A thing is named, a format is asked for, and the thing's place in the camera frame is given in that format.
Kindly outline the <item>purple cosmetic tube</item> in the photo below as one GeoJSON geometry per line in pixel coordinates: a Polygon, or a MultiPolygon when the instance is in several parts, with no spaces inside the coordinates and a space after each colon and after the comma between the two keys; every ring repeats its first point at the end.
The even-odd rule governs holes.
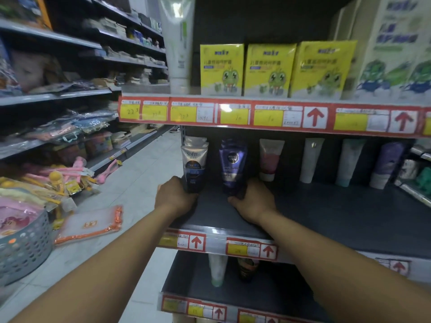
{"type": "Polygon", "coordinates": [[[244,168],[248,146],[242,140],[224,139],[219,149],[223,190],[227,196],[237,195],[244,184],[244,168]]]}

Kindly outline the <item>white tube with green cap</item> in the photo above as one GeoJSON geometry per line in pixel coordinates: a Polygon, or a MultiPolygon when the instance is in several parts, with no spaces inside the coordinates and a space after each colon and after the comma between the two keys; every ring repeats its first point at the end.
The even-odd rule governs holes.
{"type": "Polygon", "coordinates": [[[229,257],[227,255],[208,254],[211,282],[214,287],[221,287],[229,257]]]}

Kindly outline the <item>white and teal cosmetic tube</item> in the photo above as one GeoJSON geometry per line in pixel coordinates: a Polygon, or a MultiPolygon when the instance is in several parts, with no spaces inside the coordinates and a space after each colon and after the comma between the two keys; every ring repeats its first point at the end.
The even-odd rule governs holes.
{"type": "Polygon", "coordinates": [[[335,180],[337,186],[349,186],[365,143],[365,139],[343,139],[337,177],[335,180]]]}

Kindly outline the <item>person's left forearm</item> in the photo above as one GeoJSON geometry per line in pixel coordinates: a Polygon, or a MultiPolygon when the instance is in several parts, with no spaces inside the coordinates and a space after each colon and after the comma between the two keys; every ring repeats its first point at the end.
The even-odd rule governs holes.
{"type": "Polygon", "coordinates": [[[9,323],[118,323],[163,233],[190,208],[156,205],[9,323]]]}

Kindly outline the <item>silver and blue cosmetic tube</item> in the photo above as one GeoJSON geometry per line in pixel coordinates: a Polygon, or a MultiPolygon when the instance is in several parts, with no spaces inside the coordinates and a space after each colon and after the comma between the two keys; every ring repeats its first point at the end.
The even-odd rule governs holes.
{"type": "Polygon", "coordinates": [[[202,190],[208,148],[209,143],[205,137],[185,136],[181,154],[187,191],[190,193],[198,193],[202,190]]]}

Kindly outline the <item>grey aisle shelving unit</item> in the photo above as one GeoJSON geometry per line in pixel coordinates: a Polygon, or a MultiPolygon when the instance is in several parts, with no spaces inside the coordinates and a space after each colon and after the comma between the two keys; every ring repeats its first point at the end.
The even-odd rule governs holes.
{"type": "MultiPolygon", "coordinates": [[[[126,91],[169,92],[157,0],[0,0],[0,131],[34,127],[72,110],[118,113],[126,91]]],[[[45,144],[0,159],[0,176],[25,163],[96,172],[124,161],[168,131],[121,122],[67,146],[45,144]]]]}

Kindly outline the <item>small white jar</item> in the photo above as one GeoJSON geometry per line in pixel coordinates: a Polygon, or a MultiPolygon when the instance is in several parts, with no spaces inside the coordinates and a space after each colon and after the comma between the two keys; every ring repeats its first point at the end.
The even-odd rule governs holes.
{"type": "Polygon", "coordinates": [[[419,163],[412,159],[404,160],[401,170],[398,174],[399,179],[415,179],[419,170],[419,163]]]}

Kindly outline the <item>pile of pink plastic toys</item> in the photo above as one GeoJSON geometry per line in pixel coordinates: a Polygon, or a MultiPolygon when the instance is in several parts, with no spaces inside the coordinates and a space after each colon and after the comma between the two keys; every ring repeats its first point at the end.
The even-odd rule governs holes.
{"type": "Polygon", "coordinates": [[[48,167],[25,163],[21,167],[20,178],[24,182],[68,196],[82,191],[98,194],[100,187],[105,184],[107,178],[122,165],[121,160],[109,158],[105,170],[97,174],[96,169],[88,168],[87,161],[78,156],[71,167],[62,164],[53,164],[48,167]]]}

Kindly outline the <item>large white cartoon print box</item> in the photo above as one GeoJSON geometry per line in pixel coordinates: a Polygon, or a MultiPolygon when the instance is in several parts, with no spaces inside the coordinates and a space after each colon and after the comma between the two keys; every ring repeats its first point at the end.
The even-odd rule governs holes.
{"type": "Polygon", "coordinates": [[[336,40],[356,41],[341,99],[392,103],[424,42],[431,0],[352,0],[336,40]]]}

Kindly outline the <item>person's right hand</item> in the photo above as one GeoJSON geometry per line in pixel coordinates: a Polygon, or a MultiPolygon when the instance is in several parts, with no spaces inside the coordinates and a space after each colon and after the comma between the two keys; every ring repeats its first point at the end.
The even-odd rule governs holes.
{"type": "Polygon", "coordinates": [[[246,183],[245,212],[238,212],[246,221],[262,226],[262,222],[268,214],[277,213],[275,198],[265,184],[258,178],[251,178],[246,183]]]}

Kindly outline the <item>person's right forearm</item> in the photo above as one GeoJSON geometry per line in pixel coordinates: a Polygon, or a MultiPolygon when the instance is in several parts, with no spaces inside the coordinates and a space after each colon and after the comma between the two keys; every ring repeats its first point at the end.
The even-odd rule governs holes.
{"type": "Polygon", "coordinates": [[[431,323],[431,293],[358,252],[266,211],[259,225],[285,250],[337,323],[431,323]]]}

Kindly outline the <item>dark store shelf unit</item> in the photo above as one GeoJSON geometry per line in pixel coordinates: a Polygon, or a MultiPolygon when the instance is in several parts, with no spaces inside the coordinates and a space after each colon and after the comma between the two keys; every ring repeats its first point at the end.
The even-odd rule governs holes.
{"type": "MultiPolygon", "coordinates": [[[[192,84],[200,83],[198,43],[301,42],[329,36],[336,11],[352,0],[196,0],[192,84]]],[[[246,178],[258,175],[259,139],[285,141],[274,182],[266,183],[282,214],[326,236],[341,231],[409,243],[414,254],[427,259],[419,281],[431,287],[431,209],[396,186],[368,186],[381,147],[389,142],[411,146],[413,140],[365,137],[366,143],[349,187],[335,185],[343,139],[347,135],[281,132],[237,128],[183,126],[186,134],[207,137],[209,156],[202,190],[193,210],[173,222],[174,228],[214,227],[240,233],[267,233],[246,222],[229,205],[222,187],[218,150],[224,138],[248,145],[246,178]],[[311,183],[299,180],[306,138],[324,138],[311,183]]],[[[208,254],[178,251],[163,292],[195,299],[227,301],[228,305],[285,314],[298,319],[333,322],[312,296],[292,264],[262,261],[250,282],[239,278],[237,258],[227,263],[224,283],[211,283],[208,254]]]]}

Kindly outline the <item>grey perforated plastic basket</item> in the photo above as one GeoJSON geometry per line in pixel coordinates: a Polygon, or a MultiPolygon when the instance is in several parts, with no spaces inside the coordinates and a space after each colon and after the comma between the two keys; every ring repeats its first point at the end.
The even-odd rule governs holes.
{"type": "Polygon", "coordinates": [[[46,210],[29,225],[0,238],[0,287],[35,271],[53,250],[52,226],[46,210]]]}

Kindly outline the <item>lavender and white cosmetic tube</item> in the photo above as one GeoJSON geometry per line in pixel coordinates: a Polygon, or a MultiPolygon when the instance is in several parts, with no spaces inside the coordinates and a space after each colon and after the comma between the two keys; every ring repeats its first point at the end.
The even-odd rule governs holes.
{"type": "Polygon", "coordinates": [[[390,142],[384,144],[381,149],[374,169],[370,176],[369,187],[383,190],[391,178],[394,170],[404,153],[405,144],[390,142]]]}

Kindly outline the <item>person's left hand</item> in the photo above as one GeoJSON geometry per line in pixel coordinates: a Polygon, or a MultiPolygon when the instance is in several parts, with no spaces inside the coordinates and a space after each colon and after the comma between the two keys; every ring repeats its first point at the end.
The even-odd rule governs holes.
{"type": "Polygon", "coordinates": [[[164,184],[158,186],[155,197],[155,211],[174,220],[185,215],[191,208],[184,208],[183,194],[188,193],[183,187],[182,180],[178,176],[172,176],[164,184]]]}

